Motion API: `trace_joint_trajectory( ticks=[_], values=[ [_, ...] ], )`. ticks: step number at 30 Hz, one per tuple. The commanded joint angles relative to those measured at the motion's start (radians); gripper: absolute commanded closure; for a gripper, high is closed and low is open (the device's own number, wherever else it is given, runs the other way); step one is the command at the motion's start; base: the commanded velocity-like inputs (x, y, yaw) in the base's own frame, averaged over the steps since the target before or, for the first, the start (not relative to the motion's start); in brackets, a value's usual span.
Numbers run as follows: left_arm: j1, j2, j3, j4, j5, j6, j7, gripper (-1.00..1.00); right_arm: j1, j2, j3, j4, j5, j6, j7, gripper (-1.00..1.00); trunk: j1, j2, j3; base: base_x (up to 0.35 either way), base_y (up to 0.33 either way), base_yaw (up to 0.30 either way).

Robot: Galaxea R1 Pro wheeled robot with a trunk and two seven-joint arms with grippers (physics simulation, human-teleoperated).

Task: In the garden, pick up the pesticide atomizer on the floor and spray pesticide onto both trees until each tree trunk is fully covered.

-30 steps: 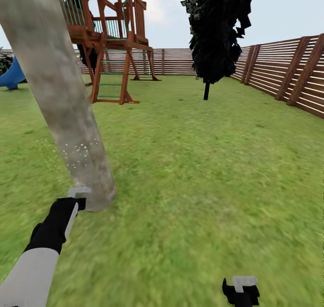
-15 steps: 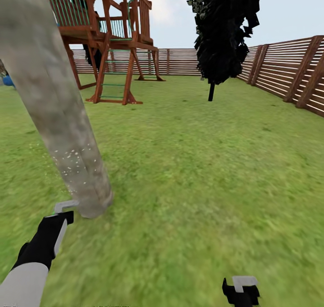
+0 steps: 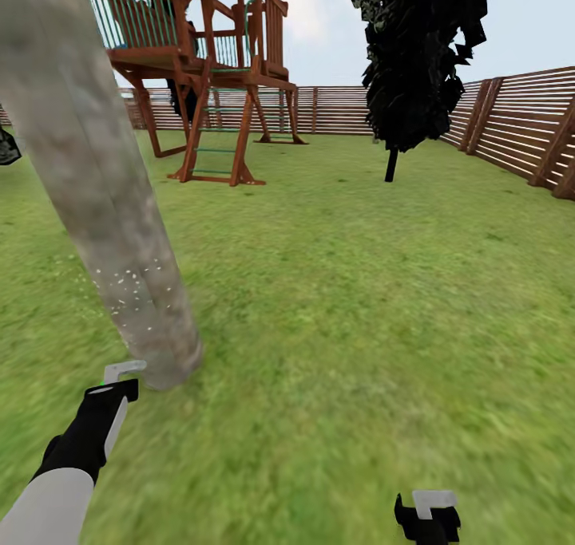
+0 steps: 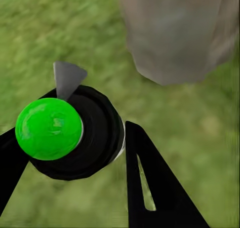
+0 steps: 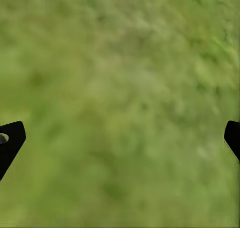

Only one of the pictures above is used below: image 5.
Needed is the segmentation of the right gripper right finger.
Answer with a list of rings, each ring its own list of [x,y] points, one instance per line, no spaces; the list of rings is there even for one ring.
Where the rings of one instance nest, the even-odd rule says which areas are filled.
[[[229,121],[227,123],[224,139],[240,161],[240,123]]]

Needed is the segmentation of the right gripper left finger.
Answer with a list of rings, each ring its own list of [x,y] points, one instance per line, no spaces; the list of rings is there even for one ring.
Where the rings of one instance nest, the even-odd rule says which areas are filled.
[[[22,121],[0,126],[0,181],[26,140]]]

